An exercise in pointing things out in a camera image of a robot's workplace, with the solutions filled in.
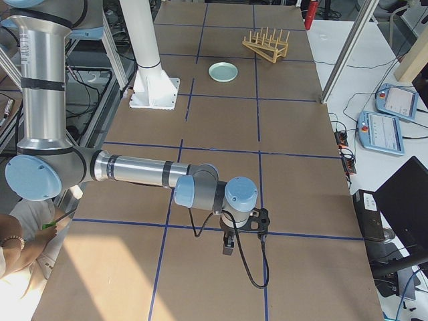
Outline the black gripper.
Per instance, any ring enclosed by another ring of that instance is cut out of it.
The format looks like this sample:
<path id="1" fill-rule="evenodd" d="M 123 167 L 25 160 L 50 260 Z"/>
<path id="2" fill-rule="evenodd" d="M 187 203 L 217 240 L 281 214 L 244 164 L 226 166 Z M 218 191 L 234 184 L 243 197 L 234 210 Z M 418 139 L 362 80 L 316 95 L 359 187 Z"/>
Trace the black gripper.
<path id="1" fill-rule="evenodd" d="M 231 255 L 234 248 L 235 230 L 228 225 L 221 225 L 223 230 L 223 255 Z"/>

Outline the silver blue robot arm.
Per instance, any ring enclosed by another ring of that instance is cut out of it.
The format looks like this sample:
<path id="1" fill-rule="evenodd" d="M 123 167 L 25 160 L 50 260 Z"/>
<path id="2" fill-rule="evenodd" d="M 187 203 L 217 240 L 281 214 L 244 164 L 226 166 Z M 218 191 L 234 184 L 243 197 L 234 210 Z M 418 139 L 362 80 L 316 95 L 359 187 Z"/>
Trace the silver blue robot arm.
<path id="1" fill-rule="evenodd" d="M 20 197 L 42 201 L 87 181 L 126 181 L 172 188 L 178 205 L 220 216 L 223 251 L 239 246 L 239 232 L 257 223 L 257 187 L 245 177 L 219 180 L 211 165 L 188 165 L 110 154 L 74 145 L 66 135 L 66 39 L 99 39 L 113 52 L 101 1 L 10 1 L 9 20 L 18 28 L 24 136 L 5 168 Z"/>

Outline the person's hand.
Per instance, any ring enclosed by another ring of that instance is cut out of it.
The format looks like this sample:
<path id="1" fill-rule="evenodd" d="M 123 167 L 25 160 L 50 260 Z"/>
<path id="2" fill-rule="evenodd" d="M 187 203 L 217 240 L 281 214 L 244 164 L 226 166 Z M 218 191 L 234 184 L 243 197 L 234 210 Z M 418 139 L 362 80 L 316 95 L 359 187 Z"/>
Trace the person's hand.
<path id="1" fill-rule="evenodd" d="M 55 225 L 38 230 L 32 241 L 27 242 L 21 252 L 21 264 L 25 268 L 33 263 L 46 248 L 48 243 L 57 235 L 57 227 Z"/>

